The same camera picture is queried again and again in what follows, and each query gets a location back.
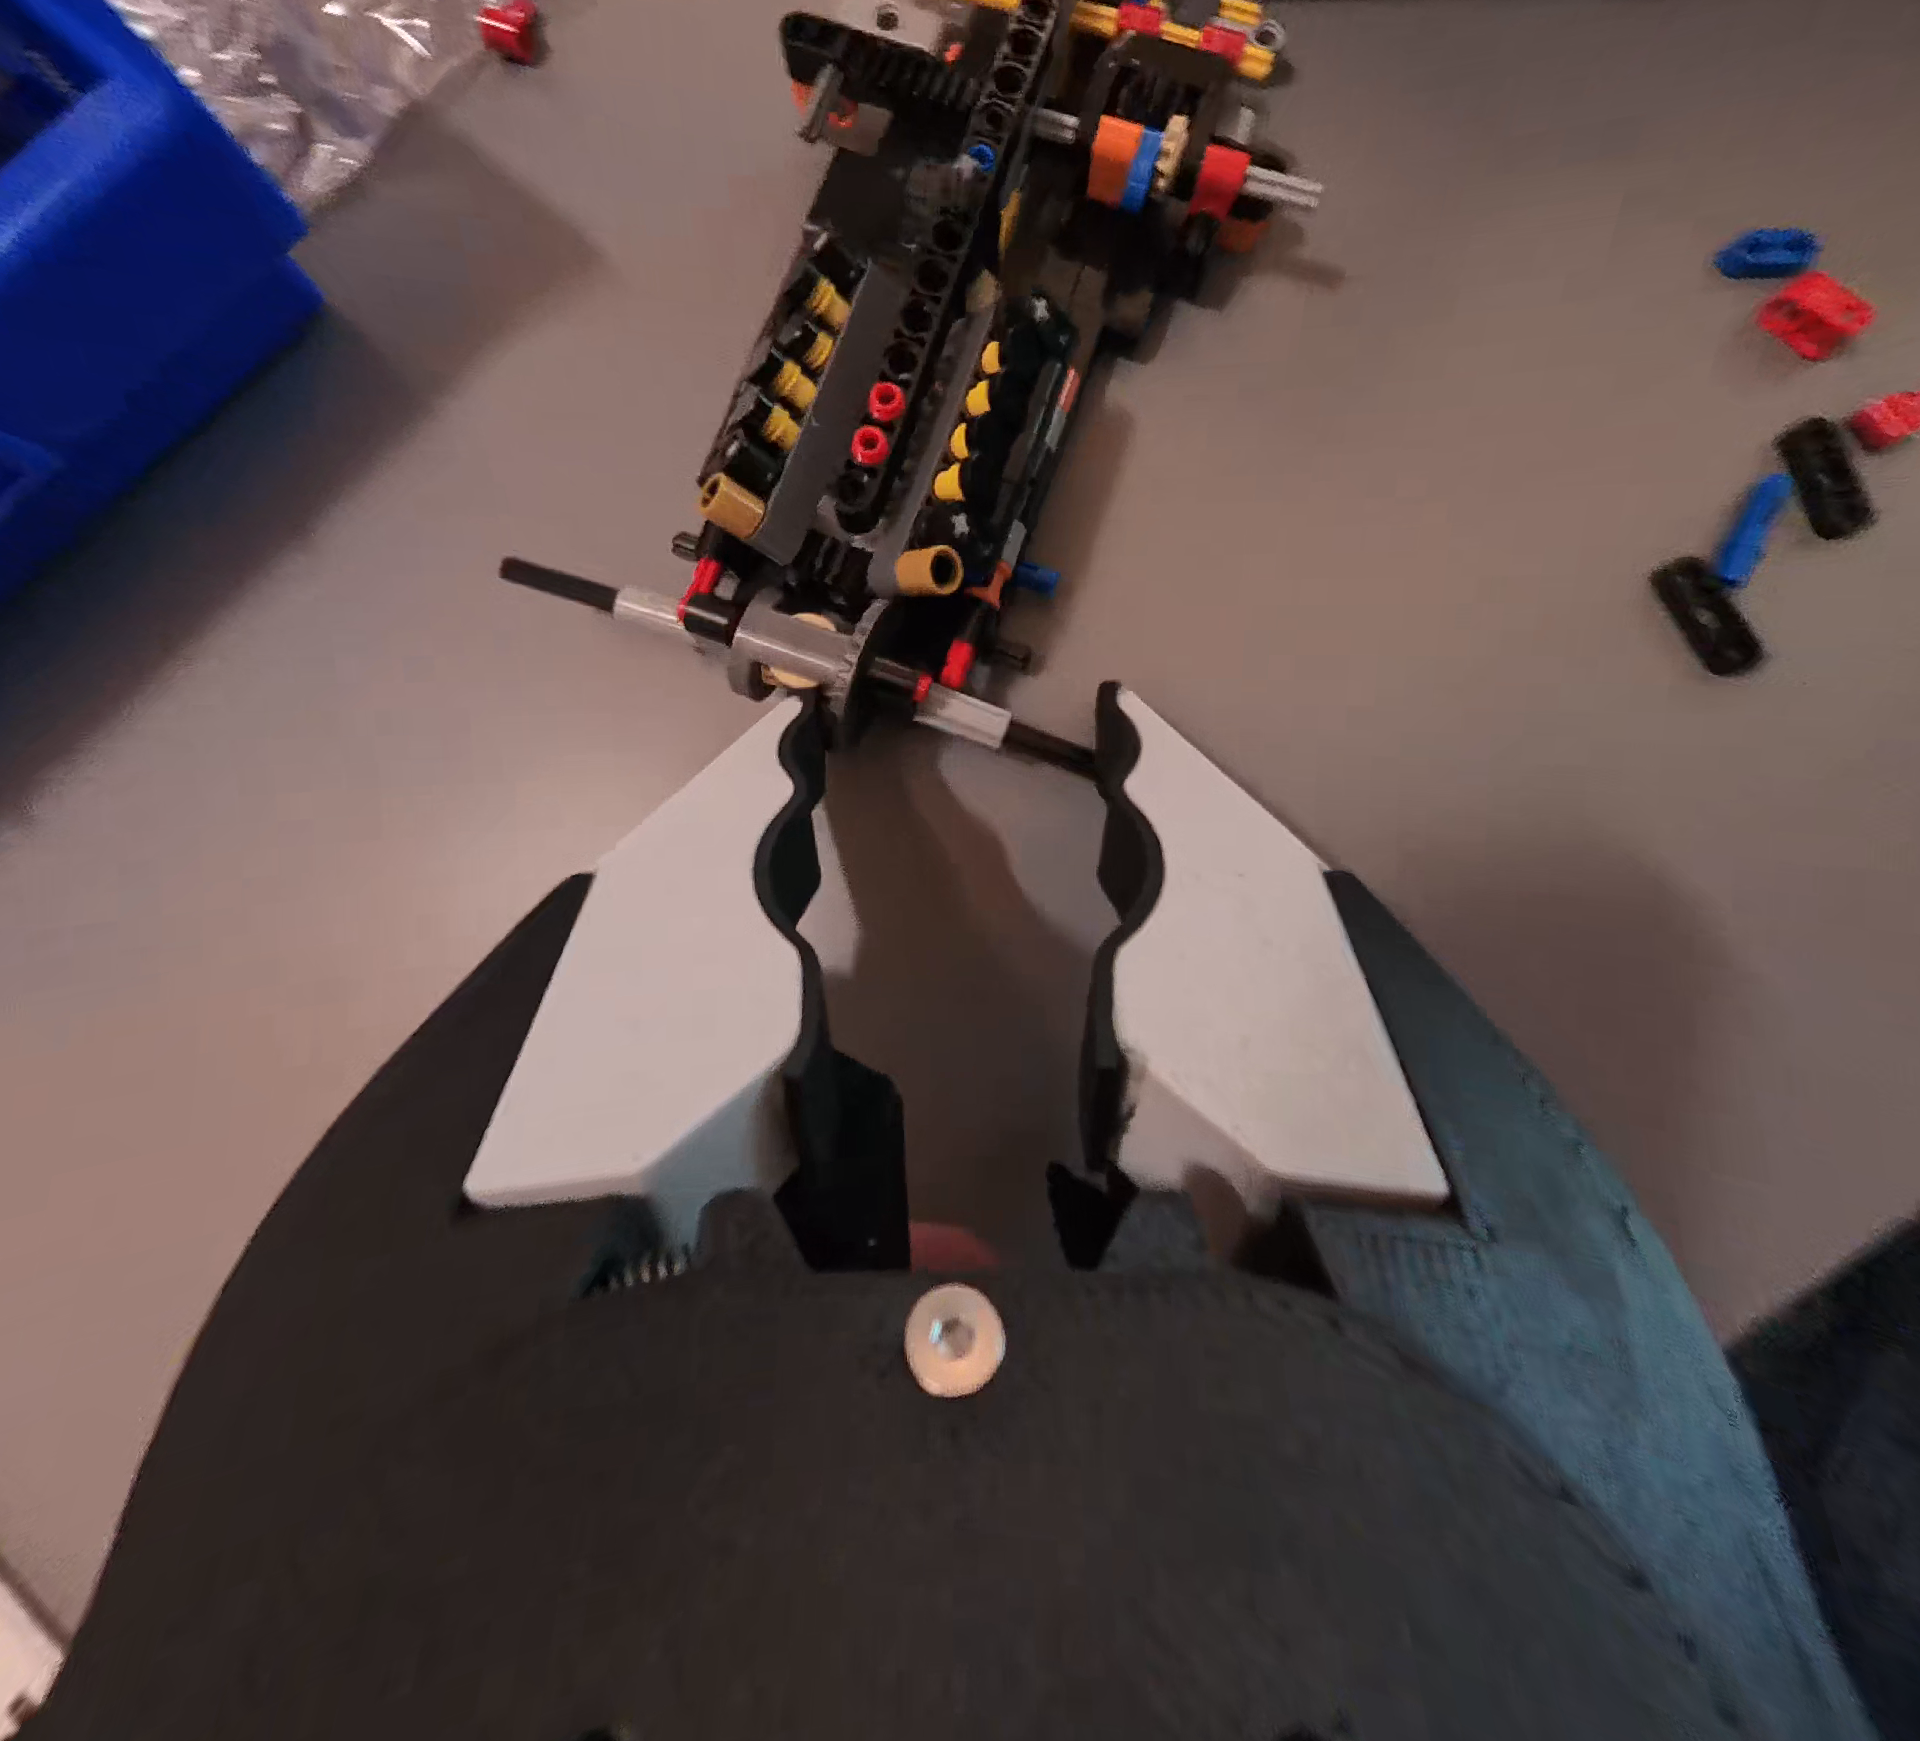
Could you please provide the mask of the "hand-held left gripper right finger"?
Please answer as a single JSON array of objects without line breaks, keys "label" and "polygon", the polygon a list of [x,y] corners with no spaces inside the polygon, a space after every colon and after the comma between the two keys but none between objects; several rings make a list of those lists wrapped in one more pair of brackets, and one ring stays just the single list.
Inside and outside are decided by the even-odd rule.
[{"label": "hand-held left gripper right finger", "polygon": [[1139,695],[1093,705],[1111,928],[1091,956],[1079,1166],[1045,1190],[1073,1267],[1150,1194],[1188,1201],[1232,1259],[1295,1203],[1432,1214],[1452,1201],[1332,869]]}]

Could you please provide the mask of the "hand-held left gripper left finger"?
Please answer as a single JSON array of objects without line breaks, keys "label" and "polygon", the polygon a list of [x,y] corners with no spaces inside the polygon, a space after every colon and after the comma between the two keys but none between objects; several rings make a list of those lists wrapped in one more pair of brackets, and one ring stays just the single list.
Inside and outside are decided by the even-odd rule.
[{"label": "hand-held left gripper left finger", "polygon": [[819,699],[782,699],[597,862],[472,1156],[477,1210],[622,1199],[656,1252],[758,1192],[819,1269],[910,1257],[896,1089],[840,1054],[801,933],[823,885]]}]

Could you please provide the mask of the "lego car chassis model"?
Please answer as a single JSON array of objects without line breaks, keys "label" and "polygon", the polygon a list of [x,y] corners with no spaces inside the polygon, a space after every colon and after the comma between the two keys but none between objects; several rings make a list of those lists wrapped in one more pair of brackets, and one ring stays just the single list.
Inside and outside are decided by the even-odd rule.
[{"label": "lego car chassis model", "polygon": [[671,541],[682,592],[507,555],[499,578],[661,633],[826,734],[913,721],[1028,761],[1091,750],[974,684],[1102,356],[1135,346],[1320,184],[1262,122],[1259,0],[907,0],[795,11],[780,60],[830,161]]}]

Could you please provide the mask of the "black lego beam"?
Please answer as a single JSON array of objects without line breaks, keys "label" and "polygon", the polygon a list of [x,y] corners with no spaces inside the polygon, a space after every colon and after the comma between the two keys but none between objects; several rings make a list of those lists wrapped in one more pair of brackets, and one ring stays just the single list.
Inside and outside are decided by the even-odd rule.
[{"label": "black lego beam", "polygon": [[1779,432],[1772,447],[1816,539],[1837,543],[1876,524],[1878,509],[1835,420],[1799,420]]},{"label": "black lego beam", "polygon": [[1667,559],[1649,572],[1647,585],[1708,677],[1731,680],[1764,667],[1764,645],[1735,590],[1708,559],[1694,553]]}]

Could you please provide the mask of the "blue lego pin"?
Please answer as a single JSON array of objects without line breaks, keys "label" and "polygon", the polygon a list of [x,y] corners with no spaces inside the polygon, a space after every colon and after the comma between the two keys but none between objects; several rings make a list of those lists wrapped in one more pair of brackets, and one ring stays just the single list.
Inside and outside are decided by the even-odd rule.
[{"label": "blue lego pin", "polygon": [[1747,488],[1709,559],[1709,568],[1724,590],[1747,590],[1764,563],[1778,521],[1793,502],[1796,488],[1783,470],[1768,472]]}]

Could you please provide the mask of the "dark cloth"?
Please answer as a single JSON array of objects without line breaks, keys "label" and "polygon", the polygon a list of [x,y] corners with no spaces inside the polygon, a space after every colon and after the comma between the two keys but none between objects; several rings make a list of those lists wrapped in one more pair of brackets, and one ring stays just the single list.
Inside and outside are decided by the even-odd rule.
[{"label": "dark cloth", "polygon": [[1835,1646],[1881,1737],[1917,1736],[1917,1223],[1730,1355]]}]

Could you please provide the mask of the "blue plastic bin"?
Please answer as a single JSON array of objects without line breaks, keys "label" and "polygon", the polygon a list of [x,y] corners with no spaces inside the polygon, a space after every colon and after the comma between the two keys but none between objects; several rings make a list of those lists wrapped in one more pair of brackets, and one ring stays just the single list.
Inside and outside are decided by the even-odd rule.
[{"label": "blue plastic bin", "polygon": [[294,204],[108,0],[1,0],[1,597],[321,308]]}]

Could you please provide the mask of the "red lego frame piece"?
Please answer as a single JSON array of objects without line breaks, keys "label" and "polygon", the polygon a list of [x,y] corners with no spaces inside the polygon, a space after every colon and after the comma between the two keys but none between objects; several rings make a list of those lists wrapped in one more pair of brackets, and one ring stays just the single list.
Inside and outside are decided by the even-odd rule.
[{"label": "red lego frame piece", "polygon": [[1876,323],[1878,310],[1855,290],[1806,270],[1772,294],[1755,327],[1799,361],[1832,361]]}]

